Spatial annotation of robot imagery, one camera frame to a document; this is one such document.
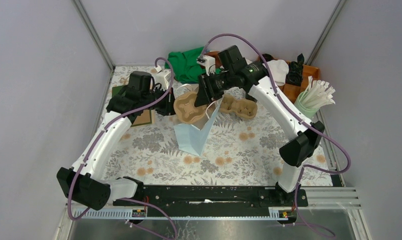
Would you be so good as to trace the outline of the light blue paper bag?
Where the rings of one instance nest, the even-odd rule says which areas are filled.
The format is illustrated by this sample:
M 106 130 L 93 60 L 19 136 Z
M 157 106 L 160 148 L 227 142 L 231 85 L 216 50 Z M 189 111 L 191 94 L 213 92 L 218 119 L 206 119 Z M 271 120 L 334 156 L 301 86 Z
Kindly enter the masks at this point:
M 180 93 L 179 96 L 187 92 L 198 92 L 198 88 L 193 84 L 183 84 L 179 86 L 176 93 Z M 173 127 L 178 142 L 179 149 L 181 151 L 200 156 L 204 150 L 208 135 L 216 119 L 219 107 L 221 105 L 221 100 L 213 101 L 216 103 L 216 109 L 212 114 L 212 118 L 207 121 L 202 128 L 198 128 L 192 124 L 180 123 L 176 117 L 173 118 Z

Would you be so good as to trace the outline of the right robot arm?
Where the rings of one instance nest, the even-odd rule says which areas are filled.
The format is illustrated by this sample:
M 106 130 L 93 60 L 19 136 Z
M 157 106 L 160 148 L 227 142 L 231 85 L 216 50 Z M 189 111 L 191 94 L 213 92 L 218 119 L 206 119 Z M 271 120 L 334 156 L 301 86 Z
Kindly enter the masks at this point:
M 199 90 L 195 106 L 210 104 L 223 97 L 224 91 L 238 87 L 255 98 L 281 126 L 289 142 L 279 149 L 284 161 L 283 172 L 275 193 L 277 203 L 288 206 L 295 200 L 297 183 L 306 159 L 310 158 L 324 132 L 324 125 L 312 122 L 301 113 L 275 85 L 267 64 L 247 63 L 237 46 L 218 53 L 222 64 L 220 73 L 205 72 L 198 76 Z

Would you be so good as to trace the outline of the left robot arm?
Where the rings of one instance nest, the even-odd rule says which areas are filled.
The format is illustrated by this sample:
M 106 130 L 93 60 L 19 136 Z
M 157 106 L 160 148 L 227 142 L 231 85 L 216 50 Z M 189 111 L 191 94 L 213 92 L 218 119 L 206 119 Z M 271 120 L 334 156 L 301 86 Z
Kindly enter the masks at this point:
M 174 115 L 172 72 L 155 67 L 153 73 L 133 71 L 128 83 L 112 96 L 104 119 L 87 148 L 70 168 L 60 168 L 56 178 L 69 202 L 92 210 L 125 198 L 136 206 L 144 199 L 143 182 L 131 177 L 102 180 L 116 144 L 144 111 Z

